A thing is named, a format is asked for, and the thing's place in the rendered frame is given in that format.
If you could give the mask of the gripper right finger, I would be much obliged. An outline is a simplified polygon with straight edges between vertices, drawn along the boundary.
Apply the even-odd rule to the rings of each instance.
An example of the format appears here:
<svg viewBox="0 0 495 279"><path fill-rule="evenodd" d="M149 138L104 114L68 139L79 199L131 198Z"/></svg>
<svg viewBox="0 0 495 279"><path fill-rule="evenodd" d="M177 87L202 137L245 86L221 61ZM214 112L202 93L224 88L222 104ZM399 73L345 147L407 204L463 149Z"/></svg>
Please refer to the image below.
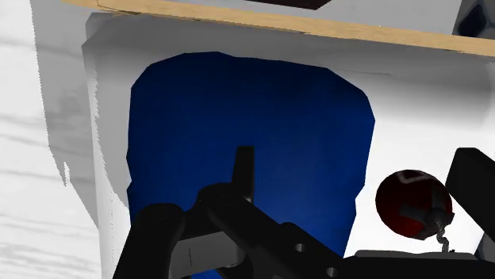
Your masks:
<svg viewBox="0 0 495 279"><path fill-rule="evenodd" d="M475 147L455 151L447 191L495 242L495 161Z"/></svg>

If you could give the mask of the white cabinet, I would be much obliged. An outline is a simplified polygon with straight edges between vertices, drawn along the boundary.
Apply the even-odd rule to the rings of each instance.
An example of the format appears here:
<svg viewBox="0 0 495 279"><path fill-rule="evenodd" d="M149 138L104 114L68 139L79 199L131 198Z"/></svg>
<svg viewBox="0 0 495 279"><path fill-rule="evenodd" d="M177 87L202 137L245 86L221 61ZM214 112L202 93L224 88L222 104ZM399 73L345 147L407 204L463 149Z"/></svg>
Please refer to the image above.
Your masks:
<svg viewBox="0 0 495 279"><path fill-rule="evenodd" d="M378 178L395 166L419 166L440 178L457 146L495 155L495 58L432 48L324 38L166 17L93 13L82 53L86 68L102 279L110 279L129 232L125 159L131 86L150 64L174 55L219 51L325 67L357 86L374 114L367 172L351 197L342 238L320 221L307 230L336 250L419 253L432 241L402 240L371 211Z"/></svg>

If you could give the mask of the dark red round ornament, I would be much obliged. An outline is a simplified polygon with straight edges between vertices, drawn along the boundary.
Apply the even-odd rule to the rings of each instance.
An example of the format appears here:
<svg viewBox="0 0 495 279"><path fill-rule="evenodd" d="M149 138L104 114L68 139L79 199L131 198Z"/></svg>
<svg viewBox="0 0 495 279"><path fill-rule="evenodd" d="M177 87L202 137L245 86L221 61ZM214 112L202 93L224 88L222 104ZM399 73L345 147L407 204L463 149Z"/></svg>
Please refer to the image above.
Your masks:
<svg viewBox="0 0 495 279"><path fill-rule="evenodd" d="M421 170L399 170L379 185L375 206L382 222L410 239L436 237L442 252L450 251L444 236L453 221L452 199L444 184Z"/></svg>

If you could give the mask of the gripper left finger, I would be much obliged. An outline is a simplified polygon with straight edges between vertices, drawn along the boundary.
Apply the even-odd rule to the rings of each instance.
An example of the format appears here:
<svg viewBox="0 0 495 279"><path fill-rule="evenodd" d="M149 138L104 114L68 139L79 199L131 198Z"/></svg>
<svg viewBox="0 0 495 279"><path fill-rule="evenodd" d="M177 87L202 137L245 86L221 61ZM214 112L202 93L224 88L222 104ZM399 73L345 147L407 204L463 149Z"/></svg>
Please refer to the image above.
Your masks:
<svg viewBox="0 0 495 279"><path fill-rule="evenodd" d="M254 191L255 149L238 147L230 182L203 187L184 212L171 203L137 214L112 279L169 279L173 249L190 217L224 232L245 254L223 279L350 279L346 262L296 224L279 224L248 201Z"/></svg>

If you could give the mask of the dark blue rounded pad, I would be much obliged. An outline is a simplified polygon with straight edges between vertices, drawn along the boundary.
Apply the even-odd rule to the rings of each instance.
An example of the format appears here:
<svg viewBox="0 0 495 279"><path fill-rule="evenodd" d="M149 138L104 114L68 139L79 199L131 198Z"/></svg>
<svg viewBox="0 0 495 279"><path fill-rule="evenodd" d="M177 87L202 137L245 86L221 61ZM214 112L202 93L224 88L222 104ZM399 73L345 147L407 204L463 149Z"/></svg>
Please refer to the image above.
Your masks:
<svg viewBox="0 0 495 279"><path fill-rule="evenodd" d="M150 204L188 212L203 187L232 180L237 148L252 146L254 191L247 200L343 257L306 226L320 221L343 237L373 131L361 90L323 67L220 52L153 63L131 89L131 221ZM198 241L208 269L246 262L224 232L194 216L190 222L177 245Z"/></svg>

